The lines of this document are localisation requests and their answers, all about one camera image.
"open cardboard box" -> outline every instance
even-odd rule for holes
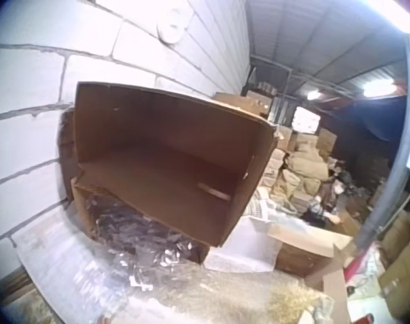
[[[331,318],[336,324],[350,323],[341,250],[352,237],[307,224],[273,224],[268,235],[283,243],[276,269],[298,275],[311,288],[334,300]]]
[[[103,191],[207,246],[231,233],[275,146],[275,127],[231,106],[93,82],[78,84],[74,130],[78,205]]]

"crumpled plastic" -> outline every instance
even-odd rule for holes
[[[292,323],[310,305],[324,308],[325,295],[285,273],[220,273],[188,261],[197,243],[118,200],[91,196],[88,208],[102,244],[78,236],[63,248],[92,253],[77,257],[69,287],[87,323]]]
[[[96,219],[94,237],[110,247],[114,271],[131,287],[150,291],[156,271],[171,273],[184,263],[198,243],[141,214],[120,200],[91,195],[87,208]]]

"fluorescent light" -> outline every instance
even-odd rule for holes
[[[367,0],[367,3],[399,30],[410,34],[410,13],[397,2],[394,0]]]
[[[307,99],[308,100],[315,100],[320,97],[320,92],[319,91],[311,91],[307,94]]]
[[[396,89],[394,80],[376,80],[364,86],[364,96],[368,98],[383,97],[394,93]]]

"plastic wrap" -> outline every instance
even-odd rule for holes
[[[95,215],[120,215],[109,213],[112,208]],[[219,273],[183,257],[173,262],[172,255],[161,262],[167,250],[185,256],[177,245],[185,241],[166,236],[159,244],[159,234],[136,244],[137,238],[119,235],[122,221],[106,221],[100,218],[97,227],[105,244],[92,241],[64,215],[15,235],[27,272],[65,323],[296,323],[308,306],[328,304],[322,293],[278,271]],[[130,252],[115,248],[121,238],[133,242]]]
[[[96,241],[110,248],[114,272],[130,287],[152,290],[162,275],[185,263],[199,247],[120,200],[91,195],[87,208],[96,219]]]

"metal pole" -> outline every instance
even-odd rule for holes
[[[400,147],[394,160],[385,189],[380,196],[373,212],[365,221],[363,227],[353,239],[358,251],[368,247],[380,233],[392,213],[392,206],[399,194],[404,190],[409,170],[406,167],[410,152],[410,39],[406,42],[407,54],[407,107]]]

